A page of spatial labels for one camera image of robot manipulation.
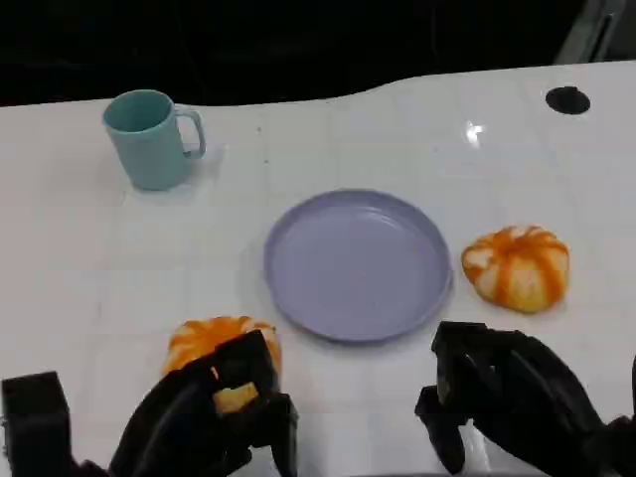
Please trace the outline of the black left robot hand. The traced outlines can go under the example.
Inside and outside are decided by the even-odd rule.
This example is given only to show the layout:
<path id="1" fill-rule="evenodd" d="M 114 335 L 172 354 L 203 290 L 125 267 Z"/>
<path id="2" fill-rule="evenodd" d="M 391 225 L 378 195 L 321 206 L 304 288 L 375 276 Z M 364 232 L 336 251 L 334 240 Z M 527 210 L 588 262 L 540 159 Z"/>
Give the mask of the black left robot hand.
<path id="1" fill-rule="evenodd" d="M 255 448 L 281 476 L 298 473 L 297 412 L 261 332 L 230 340 L 168 373 L 129 419 L 112 476 L 229 476 Z"/>

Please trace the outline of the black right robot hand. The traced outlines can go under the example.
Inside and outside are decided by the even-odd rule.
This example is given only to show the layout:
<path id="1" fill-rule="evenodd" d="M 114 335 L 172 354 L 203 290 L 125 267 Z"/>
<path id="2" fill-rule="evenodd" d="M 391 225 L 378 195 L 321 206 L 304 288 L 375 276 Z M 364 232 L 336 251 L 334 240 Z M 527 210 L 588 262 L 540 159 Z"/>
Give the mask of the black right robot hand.
<path id="1" fill-rule="evenodd" d="M 443 467 L 464 468 L 460 429 L 472 423 L 507 453 L 549 476 L 598 476 L 586 445 L 603 427 L 584 387 L 549 347 L 520 331 L 443 321 L 431 350 L 436 383 L 415 414 Z"/>

